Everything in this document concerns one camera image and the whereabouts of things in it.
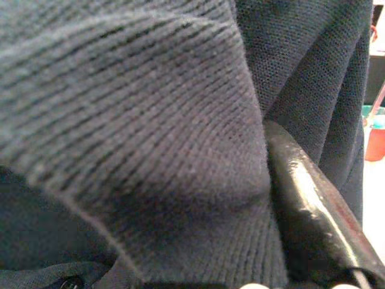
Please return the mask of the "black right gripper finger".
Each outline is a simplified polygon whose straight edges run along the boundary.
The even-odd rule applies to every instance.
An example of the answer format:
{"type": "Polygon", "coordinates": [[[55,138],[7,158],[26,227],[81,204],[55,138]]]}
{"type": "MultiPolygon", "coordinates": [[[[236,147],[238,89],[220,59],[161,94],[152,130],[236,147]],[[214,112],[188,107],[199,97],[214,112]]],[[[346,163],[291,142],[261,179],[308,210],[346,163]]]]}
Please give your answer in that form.
{"type": "Polygon", "coordinates": [[[274,212],[294,284],[384,288],[384,264],[337,188],[284,127],[264,127],[274,212]]]}

